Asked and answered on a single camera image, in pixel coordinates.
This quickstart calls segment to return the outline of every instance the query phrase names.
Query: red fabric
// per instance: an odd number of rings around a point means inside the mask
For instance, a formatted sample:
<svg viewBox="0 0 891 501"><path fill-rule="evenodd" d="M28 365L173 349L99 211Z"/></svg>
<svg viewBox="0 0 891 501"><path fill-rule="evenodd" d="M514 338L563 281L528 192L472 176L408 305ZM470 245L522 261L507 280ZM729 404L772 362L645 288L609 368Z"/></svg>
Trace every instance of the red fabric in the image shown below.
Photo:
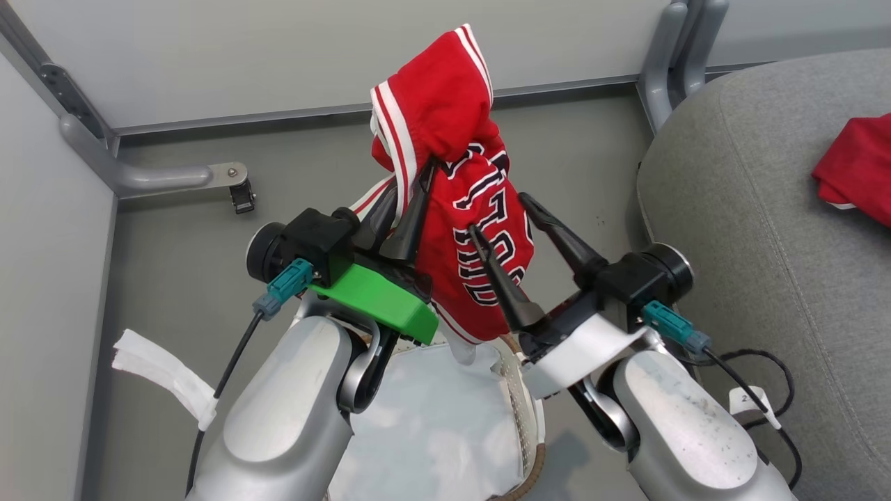
<svg viewBox="0 0 891 501"><path fill-rule="evenodd" d="M416 267L433 278L433 300L444 323L472 343L490 341L508 327L467 227L483 228L517 282L534 250L526 212L507 179L504 143L489 118L491 88L482 53L464 25L372 90L380 130L372 156L394 172L400 212L429 157L446 162L433 181ZM367 207L380 191L372 188L354 207Z"/></svg>
<svg viewBox="0 0 891 501"><path fill-rule="evenodd" d="M850 119L813 170L817 196L891 226L891 114Z"/></svg>

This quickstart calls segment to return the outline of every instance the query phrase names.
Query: gray upholstery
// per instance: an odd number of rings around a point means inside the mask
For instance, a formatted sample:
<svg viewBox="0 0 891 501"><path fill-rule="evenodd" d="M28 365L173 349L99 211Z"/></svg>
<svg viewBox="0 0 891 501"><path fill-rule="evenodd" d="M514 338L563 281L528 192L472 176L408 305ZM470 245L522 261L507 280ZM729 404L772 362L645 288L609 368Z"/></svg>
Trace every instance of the gray upholstery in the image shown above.
<svg viewBox="0 0 891 501"><path fill-rule="evenodd" d="M767 349L795 375L781 421L804 458L803 501L891 499L891 229L819 201L810 177L848 119L889 112L891 50L733 73L678 107L638 178L652 236L697 272L681 312L716 351ZM770 362L732 364L780 406ZM726 402L730 379L702 377ZM788 477L781 440L754 436Z"/></svg>

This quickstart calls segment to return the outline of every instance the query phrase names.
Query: cable connector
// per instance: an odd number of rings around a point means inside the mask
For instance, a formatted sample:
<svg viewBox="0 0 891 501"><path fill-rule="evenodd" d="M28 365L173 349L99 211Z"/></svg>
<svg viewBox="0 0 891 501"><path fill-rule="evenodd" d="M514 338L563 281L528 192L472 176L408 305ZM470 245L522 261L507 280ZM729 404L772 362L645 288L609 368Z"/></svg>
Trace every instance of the cable connector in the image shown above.
<svg viewBox="0 0 891 501"><path fill-rule="evenodd" d="M690 353L701 355L703 349L712 345L711 338L694 329L691 321L659 301L651 301L643 307L643 322L684 346Z"/></svg>
<svg viewBox="0 0 891 501"><path fill-rule="evenodd" d="M264 320L272 320L284 303L305 291L312 282L313 265L305 259L294 259L266 286L266 294L254 301L254 313L262 312Z"/></svg>

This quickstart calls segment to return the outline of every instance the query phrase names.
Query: white tape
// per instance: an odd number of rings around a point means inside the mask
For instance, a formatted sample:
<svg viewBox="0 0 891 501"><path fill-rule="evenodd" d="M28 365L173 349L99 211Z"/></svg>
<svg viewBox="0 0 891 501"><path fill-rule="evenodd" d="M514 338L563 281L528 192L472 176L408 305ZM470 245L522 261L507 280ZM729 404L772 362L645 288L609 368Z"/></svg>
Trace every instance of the white tape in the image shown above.
<svg viewBox="0 0 891 501"><path fill-rule="evenodd" d="M775 430L782 428L780 422L777 421L776 415L773 414L771 401L767 399L767 394L764 393L764 390L757 386L749 386L749 388L755 393L755 396L761 400L761 403L767 407L767 412L764 413L764 417L767 418L767 421L771 426ZM760 411L761 409L758 407L757 402L755 402L745 390L742 388L734 388L733 390L730 390L730 414L737 415L741 412L752 410Z"/></svg>
<svg viewBox="0 0 891 501"><path fill-rule="evenodd" d="M136 374L168 389L205 431L217 416L217 399L210 387L167 350L127 329L114 344L111 366Z"/></svg>

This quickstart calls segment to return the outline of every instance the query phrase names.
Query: upholstery seam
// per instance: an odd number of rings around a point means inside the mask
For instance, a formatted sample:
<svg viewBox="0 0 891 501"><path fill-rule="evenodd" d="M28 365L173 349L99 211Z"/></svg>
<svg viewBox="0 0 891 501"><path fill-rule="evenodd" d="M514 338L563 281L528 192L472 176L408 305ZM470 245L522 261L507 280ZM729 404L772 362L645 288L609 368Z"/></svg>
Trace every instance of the upholstery seam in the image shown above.
<svg viewBox="0 0 891 501"><path fill-rule="evenodd" d="M813 320L813 314L811 313L810 308L807 306L807 301L805 301L804 294L801 292L800 287L798 286L797 280L795 278L795 273L792 270L792 266L789 263L789 257L786 253L785 248L782 245L782 242L777 235L776 228L773 225L773 221L768 217L766 207L764 206L764 201L761 199L761 196L758 193L757 185L755 183L754 178L751 176L751 173L748 171L748 167L745 162L742 161L742 156L740 155L739 148L737 147L736 140L734 136L730 132L730 126L727 124L727 117L723 111L723 93L727 88L727 82L721 90L718 92L718 111L721 115L721 122L723 124L724 133L727 135L729 139L732 149L733 155L736 157L737 163L740 165L740 171L743 173L743 176L748 180L748 183L752 190L752 196L755 199L756 207L758 211L758 216L761 218L762 223L764 224L764 232L766 233L767 240L770 243L774 257L779 261L779 264L784 268L786 272L784 274L785 282L787 286L793 289L795 293L795 303L796 310L798 312L799 317L805 320L805 323L808 326L808 333L810 334L812 342L815 343L817 350L820 352L821 357L823 358L823 364L821 365L821 370L823 372L823 376L830 383L830 387L833 389L837 395L841 397L844 405L840 406L841 414L845 417L845 422L847 424L848 430L852 432L857 438L857 444L860 449L865 453L865 455L870 459L871 463L878 463L879 471L882 474L889 478L891 477L891 468L888 467L887 460L883 455L875 448L872 444L872 441L866 434L866 430L863 429L860 420L857 418L857 414L854 411L854 407L851 405L850 400L845 392L844 385L838 379L838 377L834 374L835 371L833 369L832 358L830 353L826 350L822 342L822 336L820 333L820 329L817 326L816 322ZM856 430L852 427L851 419L854 420L854 424L856 426Z"/></svg>

